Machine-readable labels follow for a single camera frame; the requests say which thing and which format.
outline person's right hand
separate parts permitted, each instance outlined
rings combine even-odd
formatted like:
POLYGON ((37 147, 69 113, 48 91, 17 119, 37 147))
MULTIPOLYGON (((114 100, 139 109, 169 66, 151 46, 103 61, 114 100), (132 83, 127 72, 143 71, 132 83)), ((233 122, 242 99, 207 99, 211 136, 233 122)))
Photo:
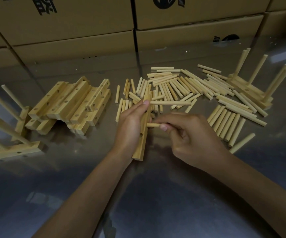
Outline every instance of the person's right hand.
POLYGON ((202 115, 169 113, 159 116, 154 123, 160 123, 160 128, 169 134, 173 154, 189 165, 206 170, 230 157, 202 115))

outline black circular logo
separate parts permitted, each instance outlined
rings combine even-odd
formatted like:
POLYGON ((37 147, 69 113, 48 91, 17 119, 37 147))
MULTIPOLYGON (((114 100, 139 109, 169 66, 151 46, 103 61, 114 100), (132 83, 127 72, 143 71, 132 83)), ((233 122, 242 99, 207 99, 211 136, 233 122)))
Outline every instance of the black circular logo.
POLYGON ((155 6, 159 9, 167 9, 171 7, 176 0, 153 0, 155 6))

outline fingernail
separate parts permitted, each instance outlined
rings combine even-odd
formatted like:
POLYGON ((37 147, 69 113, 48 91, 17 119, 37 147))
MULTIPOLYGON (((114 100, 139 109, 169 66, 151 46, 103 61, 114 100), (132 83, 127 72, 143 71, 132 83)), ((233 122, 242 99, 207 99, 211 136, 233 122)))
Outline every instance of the fingernail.
POLYGON ((160 124, 160 129, 163 130, 163 131, 166 131, 167 130, 167 125, 166 124, 160 124))

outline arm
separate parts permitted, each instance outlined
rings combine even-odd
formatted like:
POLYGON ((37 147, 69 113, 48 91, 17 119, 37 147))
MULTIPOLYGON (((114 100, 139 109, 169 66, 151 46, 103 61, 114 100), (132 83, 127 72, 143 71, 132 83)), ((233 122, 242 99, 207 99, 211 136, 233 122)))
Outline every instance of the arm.
POLYGON ((92 237, 123 172, 132 161, 140 136, 140 119, 149 101, 120 115, 112 150, 33 238, 92 237))
POLYGON ((227 185, 286 237, 286 190, 230 154, 203 116, 172 113, 155 122, 169 134, 176 157, 227 185))

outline reflective surface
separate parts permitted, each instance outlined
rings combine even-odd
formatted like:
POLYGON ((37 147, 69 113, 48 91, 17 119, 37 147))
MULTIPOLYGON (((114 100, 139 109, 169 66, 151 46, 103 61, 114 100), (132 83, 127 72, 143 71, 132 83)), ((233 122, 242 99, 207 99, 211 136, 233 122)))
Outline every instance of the reflective surface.
MULTIPOLYGON (((286 38, 244 39, 195 44, 136 54, 95 57, 28 67, 0 69, 0 85, 6 84, 24 105, 34 106, 58 81, 75 82, 85 75, 93 86, 109 78, 112 100, 95 127, 85 136, 71 133, 59 121, 46 136, 30 132, 30 140, 42 140, 44 155, 0 161, 0 237, 31 237, 60 207, 104 158, 113 144, 118 104, 116 86, 126 78, 150 73, 150 67, 188 69, 205 78, 197 64, 233 73, 243 49, 252 50, 240 72, 248 80, 263 54, 269 58, 254 81, 266 90, 286 63, 286 38)), ((0 95, 14 102, 0 88, 0 95)), ((251 132, 256 137, 236 153, 240 159, 286 189, 286 79, 273 95, 266 127, 249 120, 238 140, 251 132)), ((201 96, 191 113, 206 117, 217 106, 201 96)), ((0 107, 0 117, 16 121, 0 107)), ((0 141, 10 144, 0 132, 0 141)), ((205 172, 175 158, 167 135, 150 129, 144 161, 133 161, 126 170, 98 225, 95 237, 278 237, 268 224, 239 196, 205 172)))

